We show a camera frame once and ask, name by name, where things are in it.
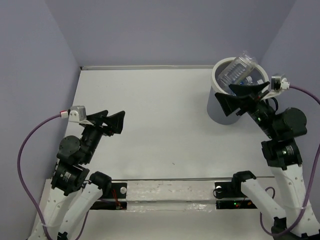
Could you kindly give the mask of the clear crushed bottle white cap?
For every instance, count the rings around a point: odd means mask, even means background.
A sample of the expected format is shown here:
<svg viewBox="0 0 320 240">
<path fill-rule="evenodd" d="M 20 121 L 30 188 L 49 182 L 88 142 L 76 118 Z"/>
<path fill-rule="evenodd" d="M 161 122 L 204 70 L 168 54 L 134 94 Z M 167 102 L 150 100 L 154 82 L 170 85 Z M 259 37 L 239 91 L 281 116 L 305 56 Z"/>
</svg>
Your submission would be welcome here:
<svg viewBox="0 0 320 240">
<path fill-rule="evenodd" d="M 251 76 L 247 76 L 243 79 L 243 84 L 248 86 L 260 85 L 263 84 L 264 81 L 262 79 L 253 79 Z"/>
</svg>

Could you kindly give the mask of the large clear yellow label bottle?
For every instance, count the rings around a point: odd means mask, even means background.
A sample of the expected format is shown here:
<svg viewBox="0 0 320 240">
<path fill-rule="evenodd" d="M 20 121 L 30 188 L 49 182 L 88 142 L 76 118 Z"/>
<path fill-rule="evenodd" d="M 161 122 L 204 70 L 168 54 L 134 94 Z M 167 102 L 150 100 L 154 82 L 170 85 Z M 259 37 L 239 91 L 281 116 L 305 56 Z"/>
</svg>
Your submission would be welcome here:
<svg viewBox="0 0 320 240">
<path fill-rule="evenodd" d="M 224 88 L 230 84 L 238 85 L 258 64 L 257 59 L 247 51 L 235 57 L 231 63 L 218 75 L 217 80 Z"/>
</svg>

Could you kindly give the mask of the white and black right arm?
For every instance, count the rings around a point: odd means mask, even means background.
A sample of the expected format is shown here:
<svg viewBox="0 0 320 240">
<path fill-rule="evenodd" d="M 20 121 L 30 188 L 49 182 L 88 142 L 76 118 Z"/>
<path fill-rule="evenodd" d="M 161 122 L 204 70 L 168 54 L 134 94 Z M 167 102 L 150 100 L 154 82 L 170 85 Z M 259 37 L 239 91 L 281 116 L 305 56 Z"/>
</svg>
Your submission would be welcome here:
<svg viewBox="0 0 320 240">
<path fill-rule="evenodd" d="M 281 79 L 229 87 L 231 95 L 216 93 L 215 97 L 226 116 L 248 114 L 268 137 L 261 144 L 262 153 L 274 175 L 283 206 L 277 204 L 249 170 L 237 172 L 231 181 L 217 184 L 213 195 L 218 199 L 245 197 L 252 201 L 260 216 L 273 222 L 266 233 L 275 240 L 319 239 L 320 223 L 309 200 L 313 179 L 304 181 L 303 161 L 295 141 L 307 133 L 306 115 L 294 107 L 277 113 L 268 103 L 268 99 L 293 86 Z"/>
</svg>

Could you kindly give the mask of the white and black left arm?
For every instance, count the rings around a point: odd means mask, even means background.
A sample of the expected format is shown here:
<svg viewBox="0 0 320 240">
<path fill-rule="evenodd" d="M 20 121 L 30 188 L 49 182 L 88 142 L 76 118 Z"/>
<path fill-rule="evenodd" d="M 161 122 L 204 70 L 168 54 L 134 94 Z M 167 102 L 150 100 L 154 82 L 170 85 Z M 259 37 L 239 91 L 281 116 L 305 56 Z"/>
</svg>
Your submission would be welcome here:
<svg viewBox="0 0 320 240">
<path fill-rule="evenodd" d="M 89 164 L 102 137 L 121 134 L 125 111 L 109 115 L 103 110 L 88 115 L 84 106 L 72 106 L 55 115 L 83 127 L 80 137 L 65 136 L 59 143 L 57 163 L 43 211 L 37 207 L 39 221 L 30 240 L 69 240 L 80 221 L 85 221 L 90 208 L 110 194 L 112 179 Z"/>
</svg>

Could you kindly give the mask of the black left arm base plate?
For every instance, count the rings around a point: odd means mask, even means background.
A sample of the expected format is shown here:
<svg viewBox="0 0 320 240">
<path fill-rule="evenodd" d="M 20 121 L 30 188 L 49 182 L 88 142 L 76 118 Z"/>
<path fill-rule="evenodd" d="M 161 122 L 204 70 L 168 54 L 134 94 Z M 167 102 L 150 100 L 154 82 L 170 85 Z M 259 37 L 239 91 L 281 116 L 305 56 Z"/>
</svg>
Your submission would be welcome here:
<svg viewBox="0 0 320 240">
<path fill-rule="evenodd" d="M 95 201 L 90 210 L 122 211 L 127 209 L 126 182 L 112 182 L 111 189 L 104 193 L 101 198 Z"/>
</svg>

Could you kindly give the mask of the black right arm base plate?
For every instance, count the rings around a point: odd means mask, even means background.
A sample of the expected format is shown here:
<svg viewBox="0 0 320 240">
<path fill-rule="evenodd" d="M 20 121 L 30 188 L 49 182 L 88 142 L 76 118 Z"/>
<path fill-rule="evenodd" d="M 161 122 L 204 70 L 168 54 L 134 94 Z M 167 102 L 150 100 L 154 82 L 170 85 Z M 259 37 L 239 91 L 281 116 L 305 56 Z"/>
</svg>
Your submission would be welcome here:
<svg viewBox="0 0 320 240">
<path fill-rule="evenodd" d="M 217 210 L 251 210 L 257 209 L 256 205 L 241 191 L 233 189 L 230 181 L 214 183 L 212 192 L 216 199 Z"/>
</svg>

